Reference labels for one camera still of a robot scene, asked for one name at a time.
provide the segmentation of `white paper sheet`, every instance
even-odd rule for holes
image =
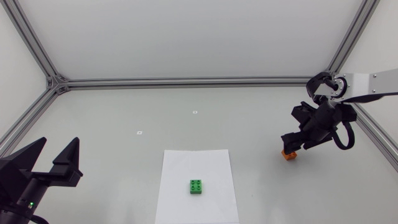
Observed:
[[[201,194],[190,193],[196,179]],[[155,223],[239,223],[228,150],[166,150]]]

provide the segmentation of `black cable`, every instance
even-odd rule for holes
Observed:
[[[351,127],[351,125],[349,124],[348,121],[343,121],[342,122],[344,127],[347,130],[347,134],[348,134],[348,144],[347,146],[345,146],[341,141],[340,138],[337,135],[337,132],[335,130],[330,131],[331,136],[333,137],[333,140],[335,141],[336,145],[342,149],[342,150],[347,150],[347,149],[351,149],[354,144],[355,144],[355,134],[354,131]]]
[[[39,217],[37,215],[32,215],[32,218],[30,218],[30,220],[38,224],[49,224],[44,218]]]

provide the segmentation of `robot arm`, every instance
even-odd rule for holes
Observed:
[[[350,122],[356,121],[356,112],[344,103],[367,103],[387,95],[398,95],[398,69],[379,73],[342,73],[334,77],[321,72],[307,83],[307,92],[319,105],[314,108],[302,102],[293,108],[292,115],[300,123],[300,132],[282,137],[286,159],[293,159],[295,151],[317,146],[334,140],[343,150],[354,146],[355,136]],[[344,145],[336,133],[337,125],[343,123],[348,133],[348,144]]]

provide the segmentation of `white backdrop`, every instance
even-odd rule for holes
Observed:
[[[312,76],[361,0],[21,0],[72,79]]]
[[[45,76],[0,6],[0,136],[45,91]]]
[[[397,11],[398,1],[380,1],[342,72],[373,73],[398,68]],[[398,96],[386,96],[363,106],[398,142]]]

